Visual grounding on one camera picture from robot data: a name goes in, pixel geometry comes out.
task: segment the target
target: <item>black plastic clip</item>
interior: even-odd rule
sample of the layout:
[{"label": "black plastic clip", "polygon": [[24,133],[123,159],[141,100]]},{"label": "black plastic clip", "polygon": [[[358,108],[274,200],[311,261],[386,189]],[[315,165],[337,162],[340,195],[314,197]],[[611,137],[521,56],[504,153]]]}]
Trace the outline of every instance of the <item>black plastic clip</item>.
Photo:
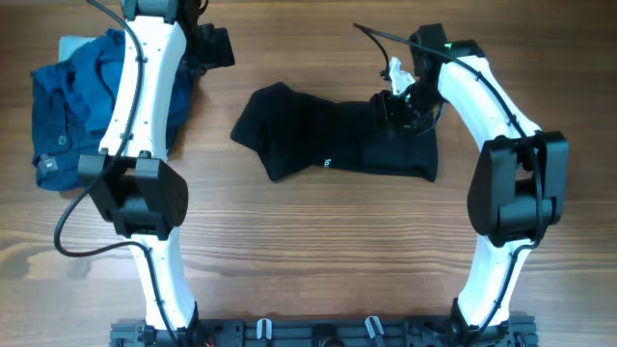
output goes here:
[{"label": "black plastic clip", "polygon": [[373,347],[386,347],[384,341],[384,328],[382,322],[379,321],[379,317],[370,316],[364,321],[366,329],[368,330],[368,336],[373,342]]},{"label": "black plastic clip", "polygon": [[[125,138],[125,137],[126,137],[126,136],[124,135],[124,133],[121,133],[121,134],[120,134],[120,139],[121,139],[121,140],[124,140],[124,138]],[[128,135],[128,140],[133,140],[133,133],[130,133],[130,134]]]}]

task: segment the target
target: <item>wooden table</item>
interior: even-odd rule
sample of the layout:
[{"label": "wooden table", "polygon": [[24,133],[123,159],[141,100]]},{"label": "wooden table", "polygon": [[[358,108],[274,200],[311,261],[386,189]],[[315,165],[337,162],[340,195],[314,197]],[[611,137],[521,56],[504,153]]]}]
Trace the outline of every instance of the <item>wooden table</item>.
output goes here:
[{"label": "wooden table", "polygon": [[[201,317],[448,313],[473,255],[478,157],[450,106],[435,183],[310,168],[275,184],[229,139],[251,93],[278,81],[335,101],[386,88],[379,50],[352,22],[403,37],[441,22],[450,39],[477,40],[519,107],[571,142],[564,217],[525,264],[511,309],[537,316],[543,346],[615,345],[616,12],[609,0],[213,1],[202,21],[228,27],[236,66],[199,81],[170,161],[191,192],[181,240]],[[38,188],[31,165],[29,72],[55,62],[60,36],[110,25],[76,1],[0,8],[0,346],[107,346],[111,323],[145,314],[129,251],[56,253],[74,194]],[[407,47],[384,45],[411,67]],[[65,234],[71,249],[116,240],[90,200]]]}]

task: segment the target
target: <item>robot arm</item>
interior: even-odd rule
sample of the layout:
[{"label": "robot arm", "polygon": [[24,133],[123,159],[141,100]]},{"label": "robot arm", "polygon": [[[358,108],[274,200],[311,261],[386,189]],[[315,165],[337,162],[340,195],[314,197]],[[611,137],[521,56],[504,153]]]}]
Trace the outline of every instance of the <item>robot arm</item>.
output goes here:
[{"label": "robot arm", "polygon": [[[543,133],[514,105],[474,41],[447,42],[440,24],[420,27],[410,41],[475,70],[472,73],[456,61],[444,61],[412,47],[420,78],[410,83],[409,96],[404,98],[420,107],[445,99],[461,116],[481,152],[468,194],[477,243],[467,284],[452,308],[450,342],[499,342],[507,331],[508,306],[524,261],[539,245],[546,227],[561,217],[568,143],[560,133]],[[404,73],[393,68],[399,65],[390,65],[390,76],[399,76],[392,79],[395,93],[401,89]],[[433,99],[427,90],[434,92]],[[517,124],[507,117],[503,104]],[[517,168],[532,171],[533,177],[517,180]]]},{"label": "robot arm", "polygon": [[[122,2],[126,24],[142,46],[143,79],[141,86],[138,85],[137,49],[133,40],[126,40],[118,99],[99,145],[100,154],[83,155],[79,163],[84,184],[97,181],[110,155],[121,149],[124,137],[129,137],[115,164],[115,172],[107,174],[90,194],[103,219],[114,223],[117,234],[150,249],[153,274],[143,250],[130,247],[146,297],[146,325],[160,332],[171,329],[182,345],[202,343],[197,306],[184,277],[179,244],[188,187],[166,164],[165,134],[172,87],[179,68],[199,75],[208,69],[234,65],[227,30],[215,29],[211,24],[198,26],[200,2]],[[131,105],[136,95],[139,101],[131,120]],[[130,134],[124,134],[131,122]],[[134,169],[134,174],[126,174],[129,169]],[[157,334],[155,339],[157,345],[174,345],[167,333]]]}]

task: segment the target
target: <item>folded blue cloth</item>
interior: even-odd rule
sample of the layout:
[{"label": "folded blue cloth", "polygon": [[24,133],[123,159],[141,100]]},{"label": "folded blue cloth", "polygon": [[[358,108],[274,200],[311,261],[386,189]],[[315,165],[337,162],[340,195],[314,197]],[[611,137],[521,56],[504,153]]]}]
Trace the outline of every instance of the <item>folded blue cloth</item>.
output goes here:
[{"label": "folded blue cloth", "polygon": [[[114,112],[123,62],[124,32],[110,29],[77,49],[69,60],[32,73],[32,164],[38,186],[65,191],[82,185],[79,155],[98,153]],[[194,81],[189,71],[175,75],[167,149],[188,120]]]}]

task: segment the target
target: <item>black cable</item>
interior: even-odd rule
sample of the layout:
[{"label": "black cable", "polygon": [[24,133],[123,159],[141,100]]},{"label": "black cable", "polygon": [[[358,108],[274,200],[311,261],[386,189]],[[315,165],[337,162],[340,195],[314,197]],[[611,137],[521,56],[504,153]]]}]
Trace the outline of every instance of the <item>black cable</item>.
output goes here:
[{"label": "black cable", "polygon": [[415,137],[420,136],[422,134],[425,134],[429,131],[431,131],[432,129],[435,129],[435,127],[437,126],[437,123],[440,122],[440,119],[442,118],[442,114],[443,114],[443,101],[440,102],[440,109],[439,111],[437,111],[437,115],[435,116],[435,120],[433,120],[433,124],[431,126],[429,126],[428,128],[418,132],[417,134],[415,134]]},{"label": "black cable", "polygon": [[364,29],[361,29],[359,27],[359,29],[365,33],[368,37],[370,37],[371,40],[373,40],[373,42],[375,42],[375,44],[377,44],[377,46],[379,47],[379,50],[382,51],[382,54],[384,54],[384,59],[386,59],[386,69],[384,69],[382,71],[382,77],[386,80],[389,81],[389,57],[388,57],[388,53],[386,52],[386,49],[384,48],[384,46],[377,40],[375,39],[375,37],[373,36],[373,34],[371,34],[369,31],[365,31]]},{"label": "black cable", "polygon": [[65,223],[67,222],[68,216],[70,216],[70,214],[72,213],[72,211],[75,209],[75,207],[77,206],[77,204],[79,204],[79,202],[85,198],[93,189],[93,187],[98,184],[101,179],[103,179],[107,174],[109,174],[110,171],[112,171],[114,169],[114,167],[116,166],[116,163],[118,162],[118,160],[120,159],[120,157],[122,156],[122,153],[124,152],[124,149],[126,148],[126,145],[128,144],[128,140],[130,138],[130,133],[131,130],[133,128],[133,123],[135,121],[135,117],[137,115],[137,107],[139,105],[139,100],[141,97],[141,93],[142,93],[142,84],[144,81],[144,52],[142,50],[142,46],[140,45],[139,40],[137,39],[137,36],[135,35],[135,33],[133,32],[133,30],[124,22],[124,20],[122,18],[120,18],[117,14],[113,13],[111,10],[107,9],[106,7],[104,7],[103,5],[101,5],[100,3],[96,2],[95,0],[86,0],[86,2],[88,2],[89,4],[95,6],[96,8],[98,8],[99,10],[101,10],[102,12],[106,13],[107,15],[109,15],[110,17],[112,17],[114,20],[116,20],[119,25],[121,25],[124,28],[124,31],[128,34],[128,36],[131,38],[131,40],[133,41],[133,44],[135,45],[135,50],[137,52],[137,83],[136,83],[136,87],[135,87],[135,93],[133,95],[133,102],[131,103],[131,109],[130,109],[130,113],[128,116],[128,120],[126,122],[126,127],[124,128],[124,134],[122,137],[122,141],[121,144],[118,148],[118,151],[116,152],[116,154],[112,157],[112,159],[109,161],[109,163],[107,165],[105,165],[103,167],[103,172],[101,173],[101,175],[99,175],[92,183],[90,183],[85,189],[84,191],[79,194],[79,196],[77,196],[77,198],[70,203],[70,205],[67,207],[67,209],[65,210],[65,212],[63,213],[62,217],[60,217],[60,220],[58,220],[58,224],[56,225],[56,229],[54,231],[54,246],[56,248],[56,250],[65,256],[68,257],[87,257],[87,256],[93,256],[93,255],[97,255],[97,254],[102,254],[120,247],[125,247],[125,246],[135,246],[138,247],[139,249],[141,249],[144,252],[144,257],[146,258],[146,262],[148,263],[148,271],[149,271],[149,275],[150,275],[150,280],[152,282],[152,291],[154,293],[154,299],[156,300],[156,304],[158,306],[159,309],[159,313],[161,314],[161,318],[163,319],[163,322],[165,324],[165,327],[168,331],[168,333],[170,334],[170,338],[172,340],[172,342],[177,345],[178,347],[181,347],[177,338],[174,335],[174,331],[172,330],[172,326],[169,322],[169,319],[167,317],[167,314],[165,313],[165,309],[163,308],[163,301],[161,300],[161,294],[159,292],[159,287],[158,287],[158,283],[156,281],[156,273],[154,272],[154,264],[152,261],[152,257],[150,254],[150,249],[147,248],[145,245],[139,243],[139,242],[135,242],[135,241],[124,241],[124,242],[119,242],[113,245],[109,245],[106,247],[102,247],[99,248],[97,250],[93,250],[93,251],[88,251],[88,252],[72,252],[72,251],[68,251],[67,249],[65,249],[62,246],[61,243],[61,234],[62,234],[62,230],[65,226]]},{"label": "black cable", "polygon": [[501,97],[501,95],[495,89],[495,87],[491,84],[491,82],[489,82],[489,80],[487,80],[486,77],[484,77],[484,75],[482,75],[482,72],[476,70],[475,68],[471,67],[469,64],[463,62],[462,60],[460,60],[458,58],[455,58],[455,57],[451,57],[451,56],[449,56],[447,54],[444,54],[444,53],[442,53],[442,52],[440,52],[438,50],[435,50],[435,49],[432,49],[432,48],[429,48],[429,47],[425,47],[425,46],[423,46],[421,44],[417,44],[417,43],[411,42],[409,40],[405,40],[405,39],[399,38],[399,37],[397,37],[395,35],[392,35],[392,34],[380,32],[378,30],[365,27],[365,26],[360,25],[358,23],[354,23],[354,26],[356,28],[360,29],[364,33],[368,32],[368,33],[380,36],[382,38],[386,38],[386,39],[389,39],[389,40],[394,40],[394,41],[397,41],[397,42],[405,43],[407,45],[410,45],[411,47],[415,47],[415,48],[417,48],[419,50],[423,50],[425,52],[428,52],[428,53],[437,55],[439,57],[442,57],[442,58],[444,58],[444,59],[446,59],[448,61],[454,62],[454,63],[458,64],[459,66],[463,67],[464,69],[468,70],[479,81],[482,81],[482,83],[484,83],[484,85],[489,89],[489,91],[491,91],[491,93],[495,96],[495,98],[497,99],[497,102],[499,103],[499,105],[501,106],[501,108],[505,112],[506,116],[508,117],[508,120],[514,126],[514,128],[519,132],[521,137],[522,138],[526,138],[527,137],[525,135],[525,133],[523,132],[523,129],[521,128],[521,125],[517,121],[516,116],[512,114],[512,112],[510,111],[510,108],[505,103],[505,100],[503,100],[503,97]]},{"label": "black cable", "polygon": [[200,15],[202,15],[205,10],[208,8],[208,3],[210,2],[210,0],[205,0],[205,4],[203,4],[203,6],[200,8]]}]

